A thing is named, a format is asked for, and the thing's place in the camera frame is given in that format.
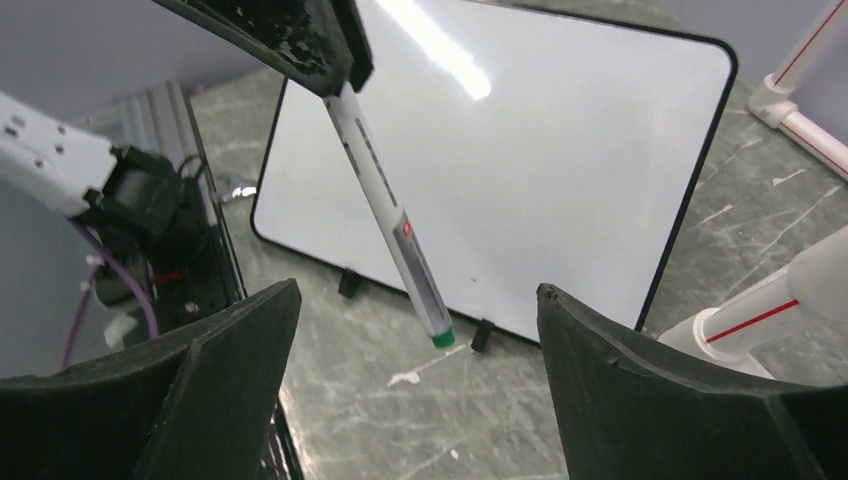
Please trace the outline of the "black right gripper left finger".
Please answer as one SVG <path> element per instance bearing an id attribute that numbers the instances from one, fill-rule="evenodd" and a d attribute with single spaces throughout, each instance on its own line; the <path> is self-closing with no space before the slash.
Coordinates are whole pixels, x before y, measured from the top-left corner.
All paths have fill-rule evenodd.
<path id="1" fill-rule="evenodd" d="M 287 279 L 126 350 L 1 383 L 5 479 L 281 479 Z"/>

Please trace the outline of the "black framed whiteboard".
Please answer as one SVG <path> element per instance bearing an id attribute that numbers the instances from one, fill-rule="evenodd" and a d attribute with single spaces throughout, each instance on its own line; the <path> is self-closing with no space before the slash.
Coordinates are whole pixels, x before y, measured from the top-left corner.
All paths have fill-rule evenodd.
<path id="1" fill-rule="evenodd" d="M 357 100 L 447 306 L 528 340 L 550 283 L 640 330 L 728 100 L 723 41 L 471 1 L 362 1 Z"/>

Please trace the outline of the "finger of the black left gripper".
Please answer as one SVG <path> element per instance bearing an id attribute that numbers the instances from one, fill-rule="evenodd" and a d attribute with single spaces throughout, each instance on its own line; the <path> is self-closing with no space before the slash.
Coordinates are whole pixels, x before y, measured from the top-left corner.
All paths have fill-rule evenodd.
<path id="1" fill-rule="evenodd" d="M 348 80 L 354 92 L 359 93 L 374 71 L 366 29 L 355 0 L 332 0 L 331 4 L 352 56 Z"/>
<path id="2" fill-rule="evenodd" d="M 158 0 L 319 97 L 340 93 L 352 71 L 352 3 L 328 0 Z"/>

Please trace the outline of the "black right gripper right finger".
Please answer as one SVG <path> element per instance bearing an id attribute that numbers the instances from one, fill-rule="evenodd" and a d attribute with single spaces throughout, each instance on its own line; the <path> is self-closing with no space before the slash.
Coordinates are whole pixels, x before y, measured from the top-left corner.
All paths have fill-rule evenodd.
<path id="1" fill-rule="evenodd" d="M 847 389 L 766 379 L 624 327 L 559 287 L 537 326 L 573 479 L 843 479 Z"/>

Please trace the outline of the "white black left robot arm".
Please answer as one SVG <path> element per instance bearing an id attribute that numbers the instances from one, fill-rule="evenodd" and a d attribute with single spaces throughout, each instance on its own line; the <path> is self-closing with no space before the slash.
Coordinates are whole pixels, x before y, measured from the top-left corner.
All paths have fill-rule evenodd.
<path id="1" fill-rule="evenodd" d="M 167 25 L 211 34 L 311 93 L 360 90 L 373 61 L 353 1 L 5 1 L 1 5 L 1 177 L 93 229 L 108 253 L 194 261 L 206 225 L 162 154 L 71 124 L 88 103 L 161 72 L 191 49 Z"/>

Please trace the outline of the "white green whiteboard marker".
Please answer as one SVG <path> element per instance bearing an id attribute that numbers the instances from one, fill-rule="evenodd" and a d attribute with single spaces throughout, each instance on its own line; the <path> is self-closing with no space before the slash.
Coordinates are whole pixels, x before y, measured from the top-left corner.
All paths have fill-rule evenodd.
<path id="1" fill-rule="evenodd" d="M 324 104 L 423 329 L 435 347 L 453 346 L 451 315 L 412 222 L 385 175 L 352 85 L 344 83 Z"/>

